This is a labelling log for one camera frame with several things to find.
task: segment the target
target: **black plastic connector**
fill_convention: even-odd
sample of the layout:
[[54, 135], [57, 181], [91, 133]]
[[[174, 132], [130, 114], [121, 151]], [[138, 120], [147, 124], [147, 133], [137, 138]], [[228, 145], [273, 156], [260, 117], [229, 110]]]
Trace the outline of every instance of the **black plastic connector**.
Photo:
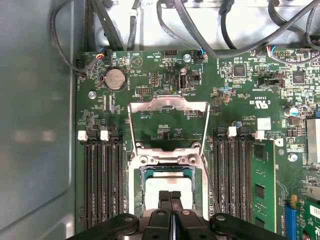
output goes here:
[[219, 9], [219, 14], [223, 15], [229, 13], [233, 4], [235, 4], [235, 0], [223, 0]]

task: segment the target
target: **black dimm slot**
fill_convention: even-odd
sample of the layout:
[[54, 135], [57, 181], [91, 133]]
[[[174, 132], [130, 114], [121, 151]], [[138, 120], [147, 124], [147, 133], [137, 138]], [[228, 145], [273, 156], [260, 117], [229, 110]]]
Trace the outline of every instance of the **black dimm slot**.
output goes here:
[[242, 188], [242, 186], [240, 185], [239, 182], [239, 176], [241, 175], [240, 170], [239, 170], [239, 144], [237, 141], [235, 141], [234, 143], [234, 169], [235, 169], [235, 176], [234, 176], [234, 180], [235, 180], [235, 217], [240, 218], [240, 208], [241, 208], [241, 201], [240, 201], [240, 188]]
[[229, 165], [229, 202], [230, 202], [230, 212], [232, 216], [237, 215], [237, 195], [236, 195], [236, 159], [235, 159], [235, 140], [234, 138], [229, 138], [228, 141], [228, 165]]
[[119, 214], [119, 192], [118, 192], [118, 180], [119, 180], [119, 164], [118, 164], [118, 148], [117, 144], [112, 146], [112, 164], [114, 168], [112, 168], [112, 188], [114, 189], [113, 192], [113, 206], [114, 206], [114, 214]]
[[224, 174], [224, 194], [225, 213], [230, 214], [230, 193], [229, 193], [229, 143], [224, 142], [223, 174]]
[[90, 227], [93, 227], [97, 224], [97, 144], [93, 142], [90, 148]]
[[218, 158], [218, 168], [219, 168], [219, 203], [222, 213], [226, 213], [226, 189], [225, 189], [225, 143], [222, 137], [218, 137], [217, 143], [217, 158]]
[[[213, 153], [212, 153], [212, 181], [215, 196], [217, 197], [219, 206], [220, 204], [220, 189], [219, 189], [219, 160], [218, 160], [218, 142], [213, 143]], [[216, 206], [213, 207], [213, 214], [217, 213]]]
[[112, 218], [114, 216], [114, 204], [113, 204], [113, 163], [112, 163], [112, 145], [108, 144], [106, 146], [106, 169], [107, 169], [107, 218]]
[[248, 212], [247, 212], [247, 187], [246, 184], [246, 155], [247, 155], [247, 147], [244, 137], [240, 137], [239, 140], [239, 172], [241, 173], [239, 176], [239, 182], [240, 182], [240, 218], [242, 220], [248, 221]]
[[117, 146], [117, 164], [118, 164], [118, 214], [122, 214], [124, 212], [124, 159], [123, 159], [123, 145], [118, 144]]
[[107, 146], [101, 141], [99, 144], [99, 163], [98, 163], [98, 192], [99, 192], [99, 223], [107, 218], [107, 176], [106, 176]]
[[91, 155], [90, 145], [84, 145], [84, 229], [88, 229], [91, 225], [90, 215], [90, 172], [89, 172], [89, 161]]

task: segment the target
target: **motherboard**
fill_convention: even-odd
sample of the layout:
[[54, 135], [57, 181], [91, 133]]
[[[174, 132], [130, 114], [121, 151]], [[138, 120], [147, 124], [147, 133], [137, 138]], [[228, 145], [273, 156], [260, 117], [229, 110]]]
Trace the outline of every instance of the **motherboard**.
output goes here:
[[[300, 61], [310, 51], [274, 54]], [[79, 54], [78, 66], [96, 55]], [[167, 190], [205, 219], [221, 211], [290, 240], [320, 239], [319, 60], [106, 52], [77, 75], [76, 133], [77, 233], [141, 217]]]

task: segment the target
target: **blue pcie slot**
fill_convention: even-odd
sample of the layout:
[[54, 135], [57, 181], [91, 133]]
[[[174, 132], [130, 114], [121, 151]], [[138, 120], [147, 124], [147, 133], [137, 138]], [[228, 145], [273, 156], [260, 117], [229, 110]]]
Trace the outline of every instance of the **blue pcie slot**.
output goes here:
[[297, 226], [296, 215], [297, 210], [291, 206], [286, 205], [284, 207], [285, 212], [285, 235], [288, 240], [297, 240]]

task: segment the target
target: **black cable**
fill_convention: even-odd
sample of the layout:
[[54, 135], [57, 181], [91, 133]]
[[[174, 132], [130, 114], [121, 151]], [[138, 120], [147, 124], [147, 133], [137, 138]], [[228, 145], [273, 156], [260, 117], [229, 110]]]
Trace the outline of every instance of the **black cable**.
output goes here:
[[199, 47], [195, 44], [191, 44], [187, 41], [185, 41], [182, 37], [178, 36], [177, 34], [175, 34], [163, 21], [162, 19], [162, 7], [161, 7], [161, 0], [157, 1], [156, 3], [156, 14], [158, 17], [158, 21], [160, 26], [162, 27], [162, 29], [165, 31], [166, 34], [168, 34], [170, 37], [172, 37], [175, 40], [180, 41], [181, 43], [183, 43], [184, 45], [190, 47], [190, 48], [196, 48], [198, 49]]
[[[275, 8], [275, 0], [269, 0], [268, 3], [268, 13], [269, 16], [271, 18], [271, 20], [277, 24], [279, 27], [283, 26], [285, 23], [287, 23], [287, 21], [285, 19], [283, 19], [279, 13], [277, 13], [276, 8]], [[305, 31], [303, 31], [300, 27], [296, 26], [296, 25], [291, 25], [288, 28], [289, 31], [297, 34], [301, 40], [303, 41], [304, 45], [307, 47], [308, 46], [308, 42], [306, 39], [306, 34]]]
[[313, 9], [311, 9], [308, 19], [306, 21], [306, 31], [305, 31], [305, 36], [306, 36], [306, 40], [308, 42], [308, 44], [310, 45], [311, 48], [320, 51], [320, 46], [315, 45], [310, 38], [310, 28], [311, 28], [311, 23], [312, 20], [314, 19], [314, 15], [316, 12], [316, 7], [314, 7]]
[[227, 13], [225, 12], [221, 15], [221, 21], [220, 21], [222, 37], [230, 49], [237, 49], [229, 37], [226, 20], [227, 20]]
[[221, 15], [220, 26], [222, 37], [230, 49], [237, 49], [236, 46], [231, 41], [228, 31], [227, 31], [227, 14], [231, 11], [231, 8], [235, 4], [235, 0], [223, 0], [221, 7], [219, 9], [219, 14]]
[[118, 36], [117, 30], [107, 13], [105, 6], [100, 0], [91, 0], [93, 9], [101, 22], [105, 36], [108, 39], [109, 45], [113, 51], [123, 51], [121, 40]]
[[291, 18], [287, 23], [285, 23], [283, 26], [278, 28], [275, 32], [270, 34], [269, 36], [266, 36], [265, 38], [261, 39], [260, 41], [257, 41], [247, 47], [241, 48], [241, 49], [235, 49], [235, 50], [213, 50], [210, 45], [207, 43], [207, 41], [204, 39], [204, 37], [201, 35], [201, 33], [198, 31], [196, 25], [192, 21], [190, 15], [188, 14], [184, 4], [181, 0], [173, 0], [175, 4], [175, 9], [178, 12], [184, 26], [188, 30], [188, 32], [191, 34], [191, 36], [197, 41], [197, 43], [202, 46], [205, 51], [213, 56], [214, 58], [232, 58], [239, 55], [242, 55], [244, 53], [247, 53], [251, 50], [254, 50], [265, 43], [271, 42], [278, 36], [280, 36], [285, 30], [287, 30], [292, 24], [296, 23], [299, 19], [301, 19], [307, 12], [309, 12], [312, 8], [316, 7], [320, 0], [313, 0], [311, 3], [309, 3], [307, 6], [305, 6], [300, 12], [298, 12], [293, 18]]
[[[142, 0], [134, 0], [132, 10], [137, 11], [138, 7], [140, 6]], [[128, 38], [128, 43], [126, 50], [132, 51], [135, 48], [135, 40], [136, 40], [136, 34], [137, 34], [137, 18], [136, 16], [130, 17], [130, 34]]]
[[61, 9], [63, 9], [66, 5], [72, 3], [73, 1], [74, 0], [66, 0], [62, 4], [60, 4], [56, 9], [54, 9], [52, 11], [51, 21], [50, 21], [50, 30], [51, 30], [51, 35], [52, 35], [52, 38], [53, 38], [53, 43], [56, 46], [56, 48], [58, 50], [58, 53], [62, 57], [62, 60], [65, 62], [65, 64], [67, 64], [70, 68], [72, 68], [73, 70], [75, 70], [77, 72], [85, 73], [97, 63], [98, 59], [94, 58], [85, 68], [79, 68], [79, 67], [76, 67], [76, 66], [72, 65], [69, 62], [69, 60], [67, 59], [64, 51], [62, 50], [61, 45], [59, 43], [58, 36], [57, 36], [57, 30], [56, 30], [57, 14], [59, 13], [59, 11]]

